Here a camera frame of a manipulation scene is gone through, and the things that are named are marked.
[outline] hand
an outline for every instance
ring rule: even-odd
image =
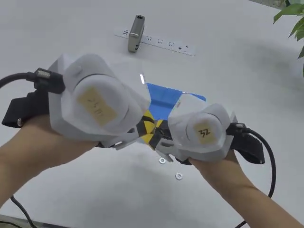
[[[221,195],[229,195],[239,187],[255,188],[243,173],[233,150],[228,152],[224,160],[218,162],[204,162],[191,158],[189,161]]]
[[[59,135],[50,126],[48,115],[35,117],[2,147],[7,160],[41,172],[68,163],[97,145]]]

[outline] blue object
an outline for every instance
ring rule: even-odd
[[[167,120],[172,108],[175,106],[183,92],[150,83],[147,85],[151,96],[151,104],[149,108],[151,114],[155,120]],[[204,96],[197,94],[192,95],[206,101]]]

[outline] yellow and black tape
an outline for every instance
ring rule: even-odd
[[[154,118],[148,110],[142,117],[141,121],[136,125],[139,137],[150,134],[155,129]]]
[[[167,120],[155,121],[154,133],[142,136],[144,142],[148,144],[153,150],[156,149],[157,144],[162,138],[172,140]]]

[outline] black strap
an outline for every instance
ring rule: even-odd
[[[49,114],[48,92],[36,90],[28,93],[26,97],[16,98],[10,102],[9,108],[2,120],[2,124],[8,127],[20,128],[18,119],[24,124],[27,120]]]
[[[247,162],[253,164],[265,163],[262,143],[250,134],[234,136],[230,148],[238,151]]]

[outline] white power strip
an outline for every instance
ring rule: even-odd
[[[129,38],[130,31],[128,29],[125,30],[118,30],[115,32],[114,35],[118,37],[123,37],[128,39]],[[152,46],[156,46],[159,48],[183,53],[189,56],[195,56],[195,48],[194,46],[184,44],[178,41],[173,41],[171,39],[164,39],[157,36],[148,36],[146,34],[142,35],[141,43],[149,44]]]

